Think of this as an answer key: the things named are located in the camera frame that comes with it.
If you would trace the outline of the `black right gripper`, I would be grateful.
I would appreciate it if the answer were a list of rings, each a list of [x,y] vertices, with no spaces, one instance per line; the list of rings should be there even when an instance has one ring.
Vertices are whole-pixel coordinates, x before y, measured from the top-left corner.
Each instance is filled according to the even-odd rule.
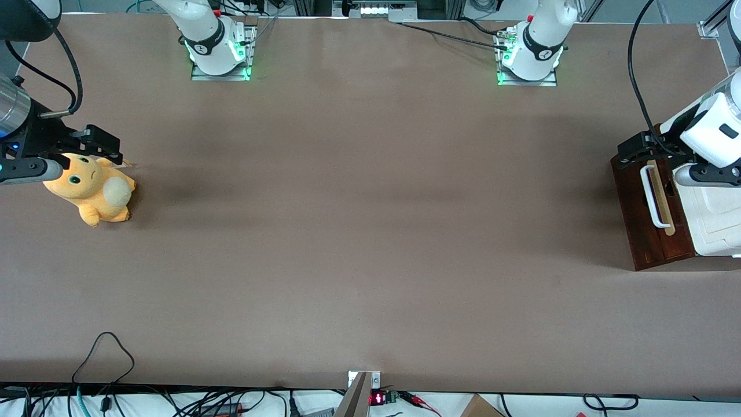
[[[74,130],[61,119],[42,119],[47,108],[33,98],[18,127],[2,126],[2,159],[47,158],[62,154],[69,166],[124,166],[118,137],[95,125]]]

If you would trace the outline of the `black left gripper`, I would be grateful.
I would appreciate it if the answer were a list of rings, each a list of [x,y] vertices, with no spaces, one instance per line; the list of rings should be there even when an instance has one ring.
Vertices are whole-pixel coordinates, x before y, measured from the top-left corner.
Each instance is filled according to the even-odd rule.
[[[657,130],[638,132],[618,145],[617,168],[625,169],[634,163],[644,163],[659,158],[677,158],[679,161],[694,161],[695,153],[680,136],[671,131],[660,134]]]

